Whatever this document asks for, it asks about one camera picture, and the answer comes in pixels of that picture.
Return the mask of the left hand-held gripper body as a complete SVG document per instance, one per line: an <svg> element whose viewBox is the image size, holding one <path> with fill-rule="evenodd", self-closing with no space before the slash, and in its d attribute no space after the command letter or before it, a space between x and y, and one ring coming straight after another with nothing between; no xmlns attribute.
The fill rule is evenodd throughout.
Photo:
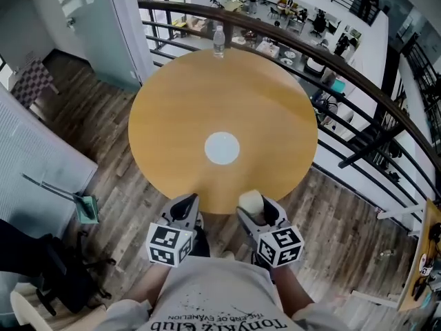
<svg viewBox="0 0 441 331"><path fill-rule="evenodd" d="M164 208L161 210L158 221L150 224L145 242L150 262L177 268L193 250L197 220L188 221L187 217L171 220L164 216Z"/></svg>

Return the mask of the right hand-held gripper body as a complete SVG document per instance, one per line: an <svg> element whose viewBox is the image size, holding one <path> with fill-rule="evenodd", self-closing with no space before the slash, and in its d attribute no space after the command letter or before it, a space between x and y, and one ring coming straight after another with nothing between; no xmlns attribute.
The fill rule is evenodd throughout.
<svg viewBox="0 0 441 331"><path fill-rule="evenodd" d="M305 241L296 225L261 225L259 235L248 235L255 255L272 268L298 261Z"/></svg>

